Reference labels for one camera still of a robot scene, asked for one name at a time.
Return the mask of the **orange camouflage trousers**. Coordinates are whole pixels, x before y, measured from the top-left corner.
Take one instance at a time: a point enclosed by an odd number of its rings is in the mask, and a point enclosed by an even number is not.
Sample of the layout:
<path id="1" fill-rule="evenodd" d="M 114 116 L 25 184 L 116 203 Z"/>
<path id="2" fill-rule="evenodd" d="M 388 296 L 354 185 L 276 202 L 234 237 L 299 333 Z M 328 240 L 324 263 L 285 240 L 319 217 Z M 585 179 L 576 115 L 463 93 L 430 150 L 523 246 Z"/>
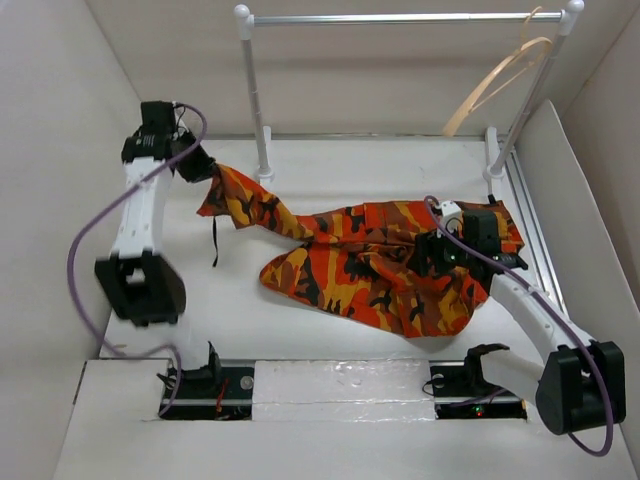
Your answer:
<path id="1" fill-rule="evenodd" d="M 488 300 L 489 287 L 462 266 L 419 274 L 410 258 L 436 224 L 421 200 L 363 203 L 310 215 L 241 172 L 217 165 L 198 210 L 228 216 L 235 228 L 260 226 L 297 242 L 273 258 L 260 283 L 330 314 L 407 338 L 453 336 Z"/>

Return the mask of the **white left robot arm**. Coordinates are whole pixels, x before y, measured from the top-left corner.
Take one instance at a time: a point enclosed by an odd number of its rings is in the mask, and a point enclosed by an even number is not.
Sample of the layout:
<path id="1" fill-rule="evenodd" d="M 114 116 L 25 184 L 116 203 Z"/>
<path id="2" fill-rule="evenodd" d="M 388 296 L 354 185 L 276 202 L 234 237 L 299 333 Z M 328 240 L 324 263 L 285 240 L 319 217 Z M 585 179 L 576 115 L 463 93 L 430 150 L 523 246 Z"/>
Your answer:
<path id="1" fill-rule="evenodd" d="M 125 191 L 106 208 L 121 211 L 109 253 L 94 263 L 94 274 L 112 312 L 139 329 L 174 327 L 186 310 L 186 287 L 163 253 L 165 207 L 175 177 L 207 180 L 215 161 L 203 136 L 183 122 L 197 108 L 173 101 L 144 101 L 141 124 L 121 151 Z"/>

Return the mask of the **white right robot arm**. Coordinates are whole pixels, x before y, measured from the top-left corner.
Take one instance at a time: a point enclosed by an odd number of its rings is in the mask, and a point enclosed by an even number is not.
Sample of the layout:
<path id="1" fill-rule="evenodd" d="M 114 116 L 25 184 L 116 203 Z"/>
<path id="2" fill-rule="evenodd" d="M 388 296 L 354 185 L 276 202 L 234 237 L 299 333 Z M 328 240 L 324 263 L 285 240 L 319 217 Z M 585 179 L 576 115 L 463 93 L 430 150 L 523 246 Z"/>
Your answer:
<path id="1" fill-rule="evenodd" d="M 505 390 L 528 401 L 555 435 L 602 427 L 610 439 L 614 425 L 626 418 L 621 348 L 595 340 L 531 283 L 527 263 L 502 244 L 496 212 L 464 209 L 454 201 L 427 211 L 435 229 L 416 239 L 418 272 L 467 270 L 511 315 L 542 360 L 528 361 L 501 343 L 478 345 L 464 359 L 465 387 L 476 394 Z"/>

